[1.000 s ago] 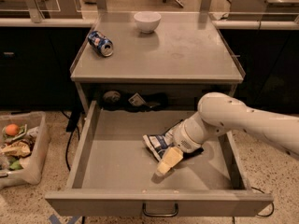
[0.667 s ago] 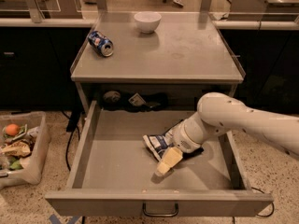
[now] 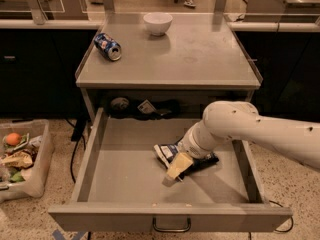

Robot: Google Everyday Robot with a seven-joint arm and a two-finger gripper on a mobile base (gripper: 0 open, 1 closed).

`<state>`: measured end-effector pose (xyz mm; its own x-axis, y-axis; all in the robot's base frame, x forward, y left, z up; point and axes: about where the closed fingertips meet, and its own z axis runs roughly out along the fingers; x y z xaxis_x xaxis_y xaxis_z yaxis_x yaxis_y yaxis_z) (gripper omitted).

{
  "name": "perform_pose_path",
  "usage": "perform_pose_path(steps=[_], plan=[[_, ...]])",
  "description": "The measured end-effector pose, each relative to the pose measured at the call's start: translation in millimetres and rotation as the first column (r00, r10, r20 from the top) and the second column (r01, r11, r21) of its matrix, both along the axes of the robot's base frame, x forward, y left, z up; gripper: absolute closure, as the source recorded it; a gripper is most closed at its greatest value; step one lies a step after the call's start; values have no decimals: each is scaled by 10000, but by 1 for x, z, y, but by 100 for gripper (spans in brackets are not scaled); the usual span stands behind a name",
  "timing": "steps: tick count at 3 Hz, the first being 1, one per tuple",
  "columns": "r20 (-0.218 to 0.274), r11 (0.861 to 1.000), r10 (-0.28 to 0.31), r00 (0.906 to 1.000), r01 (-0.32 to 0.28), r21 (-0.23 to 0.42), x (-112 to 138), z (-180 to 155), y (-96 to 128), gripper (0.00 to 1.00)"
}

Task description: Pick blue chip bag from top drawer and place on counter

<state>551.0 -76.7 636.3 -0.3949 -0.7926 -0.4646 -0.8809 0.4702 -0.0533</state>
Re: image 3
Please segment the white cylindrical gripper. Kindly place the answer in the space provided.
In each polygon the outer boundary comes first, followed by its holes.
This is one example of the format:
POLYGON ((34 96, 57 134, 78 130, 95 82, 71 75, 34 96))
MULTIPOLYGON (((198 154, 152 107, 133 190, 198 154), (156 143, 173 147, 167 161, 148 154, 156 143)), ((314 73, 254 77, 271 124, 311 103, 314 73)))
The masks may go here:
POLYGON ((180 152, 169 164, 163 184, 170 187, 181 182, 184 172, 193 164, 193 158, 202 159, 226 142, 228 139, 214 135, 203 121, 197 122, 178 142, 180 152))

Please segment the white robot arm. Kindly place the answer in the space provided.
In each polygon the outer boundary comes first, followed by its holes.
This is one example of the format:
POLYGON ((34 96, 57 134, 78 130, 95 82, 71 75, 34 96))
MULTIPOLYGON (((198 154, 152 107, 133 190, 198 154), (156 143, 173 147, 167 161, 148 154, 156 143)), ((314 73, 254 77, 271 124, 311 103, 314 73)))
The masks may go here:
POLYGON ((166 178, 176 180, 194 160, 234 140, 255 143, 320 170, 319 123, 262 116, 249 102, 215 101, 178 143, 178 154, 169 163, 166 178))

